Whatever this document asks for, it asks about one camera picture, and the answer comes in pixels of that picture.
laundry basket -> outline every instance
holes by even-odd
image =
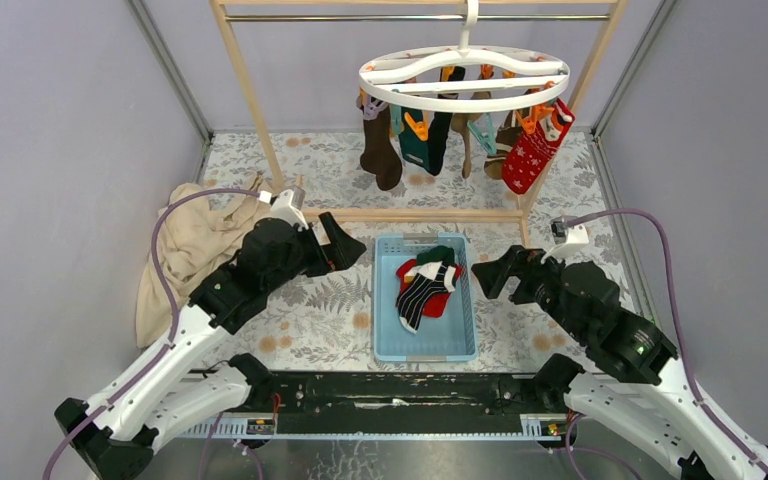
[[[463,273],[440,318],[423,318],[416,334],[399,322],[396,270],[438,245],[451,247]],[[382,362],[466,362],[478,355],[475,307],[470,288],[466,237],[460,233],[386,234],[375,241],[373,345]]]

beige blanket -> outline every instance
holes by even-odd
[[[249,189],[272,191],[260,175]],[[199,185],[186,183],[172,192],[169,203],[202,190]],[[269,205],[248,195],[233,195],[221,210],[211,210],[209,198],[196,198],[175,209],[157,238],[160,266],[178,307],[186,303],[187,296],[207,275],[231,258],[245,234],[269,212]],[[137,346],[151,345],[171,322],[169,301],[149,257],[137,297]]]

purple clothespin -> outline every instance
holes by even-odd
[[[364,95],[364,102],[363,102],[363,119],[364,120],[375,120],[378,118],[378,114],[381,113],[382,110],[387,108],[387,103],[382,102],[378,99],[373,99],[369,95]]]

white wall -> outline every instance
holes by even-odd
[[[591,125],[648,25],[659,0],[632,0],[607,52],[578,125]],[[253,124],[231,69],[207,0],[147,0],[158,28],[214,130],[251,129]],[[254,6],[230,13],[453,13],[456,6]],[[493,13],[603,13],[605,6],[482,5]],[[387,53],[457,43],[458,23],[259,23],[236,24],[235,32],[273,130],[360,129],[354,107],[357,70]],[[472,43],[545,51],[579,71],[598,22],[479,22]]]
[[[0,2],[0,480],[39,478],[55,407],[135,357],[150,229],[199,149],[125,2]]]
[[[700,381],[768,443],[768,2],[680,2],[603,140],[622,203],[667,229]],[[631,223],[669,319],[657,236]]]

teal clothespin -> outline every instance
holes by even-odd
[[[398,135],[402,133],[404,129],[405,126],[402,123],[402,107],[390,104],[390,130],[393,132],[393,135]]]
[[[493,138],[496,129],[493,128],[493,119],[490,118],[489,114],[485,113],[475,121],[470,120],[469,122],[466,122],[466,126],[469,128],[469,131],[472,132],[472,136],[475,137],[478,144],[481,145],[481,148],[483,148],[488,155],[496,154],[496,139]]]

